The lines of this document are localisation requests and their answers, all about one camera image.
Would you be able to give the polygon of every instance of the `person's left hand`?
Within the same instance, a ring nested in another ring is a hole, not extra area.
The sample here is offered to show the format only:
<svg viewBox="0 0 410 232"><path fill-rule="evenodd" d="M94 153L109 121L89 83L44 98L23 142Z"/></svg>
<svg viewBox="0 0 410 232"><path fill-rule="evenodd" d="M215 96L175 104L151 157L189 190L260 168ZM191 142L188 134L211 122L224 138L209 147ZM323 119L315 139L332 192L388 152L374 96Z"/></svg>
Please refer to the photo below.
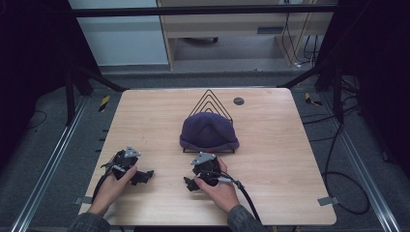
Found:
<svg viewBox="0 0 410 232"><path fill-rule="evenodd" d="M135 173L136 165L130 168L120 180L117 180L114 174L109 174L102 183L88 213L102 217L108 210L109 206L118 198L118 196L120 196Z"/></svg>

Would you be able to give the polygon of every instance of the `person's right hand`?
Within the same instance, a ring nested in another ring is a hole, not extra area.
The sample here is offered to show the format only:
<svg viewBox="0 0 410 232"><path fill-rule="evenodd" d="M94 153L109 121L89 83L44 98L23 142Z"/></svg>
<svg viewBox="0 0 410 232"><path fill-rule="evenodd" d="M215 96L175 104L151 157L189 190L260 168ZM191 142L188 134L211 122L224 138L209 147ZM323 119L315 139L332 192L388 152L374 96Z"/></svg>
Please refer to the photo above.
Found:
<svg viewBox="0 0 410 232"><path fill-rule="evenodd" d="M217 157L220 164L220 170L227 173L226 164ZM236 195L235 187L232 183L218 182L214 187L206 184L202 179L195 177L196 184L208 194L208 196L227 214L232 208L239 205L238 196Z"/></svg>

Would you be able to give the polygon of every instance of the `metal bracket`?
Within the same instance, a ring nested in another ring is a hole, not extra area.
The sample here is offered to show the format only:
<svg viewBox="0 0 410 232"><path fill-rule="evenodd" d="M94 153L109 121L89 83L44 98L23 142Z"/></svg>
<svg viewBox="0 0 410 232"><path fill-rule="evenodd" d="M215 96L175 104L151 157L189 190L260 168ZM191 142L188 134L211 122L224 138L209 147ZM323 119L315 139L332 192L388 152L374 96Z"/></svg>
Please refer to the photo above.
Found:
<svg viewBox="0 0 410 232"><path fill-rule="evenodd" d="M141 156L141 153L136 151L132 146L128 145L126 149L126 153L124 154L125 158L133 158L133 157L139 157Z"/></svg>
<svg viewBox="0 0 410 232"><path fill-rule="evenodd" d="M93 203L93 197L90 196L84 196L84 197L76 197L75 200L73 201L75 205L81 205L81 204L92 204Z"/></svg>
<svg viewBox="0 0 410 232"><path fill-rule="evenodd" d="M320 206L325 206L325 205L330 205L330 204L337 205L340 203L340 201L338 200L336 196L335 197L330 197L330 196L323 197L323 198L317 199L317 201L319 202Z"/></svg>
<svg viewBox="0 0 410 232"><path fill-rule="evenodd" d="M190 162L190 165L201 164L206 161L213 160L215 157L215 154L200 152L199 155Z"/></svg>

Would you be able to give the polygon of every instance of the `aluminum rail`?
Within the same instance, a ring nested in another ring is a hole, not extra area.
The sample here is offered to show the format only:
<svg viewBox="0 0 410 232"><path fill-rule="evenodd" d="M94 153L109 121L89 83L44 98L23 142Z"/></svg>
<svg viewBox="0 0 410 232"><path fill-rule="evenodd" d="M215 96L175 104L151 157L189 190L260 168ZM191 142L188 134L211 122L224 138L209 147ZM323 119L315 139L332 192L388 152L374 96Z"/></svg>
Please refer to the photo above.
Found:
<svg viewBox="0 0 410 232"><path fill-rule="evenodd" d="M300 4L300 5L247 5L247 6L200 6L158 7L121 9L74 9L52 11L48 15L74 17L147 16L147 15L230 15L230 14L274 14L274 13L328 13L355 11L354 5Z"/></svg>

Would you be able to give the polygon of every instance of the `purple cap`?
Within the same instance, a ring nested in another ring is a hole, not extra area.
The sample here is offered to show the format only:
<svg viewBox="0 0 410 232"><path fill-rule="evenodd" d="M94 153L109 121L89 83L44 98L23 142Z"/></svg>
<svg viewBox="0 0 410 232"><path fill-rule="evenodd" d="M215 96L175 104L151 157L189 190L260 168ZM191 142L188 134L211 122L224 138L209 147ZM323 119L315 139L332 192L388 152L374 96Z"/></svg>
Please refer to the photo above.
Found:
<svg viewBox="0 0 410 232"><path fill-rule="evenodd" d="M221 152L239 147L231 122L210 112L194 114L184 121L180 144L198 152Z"/></svg>

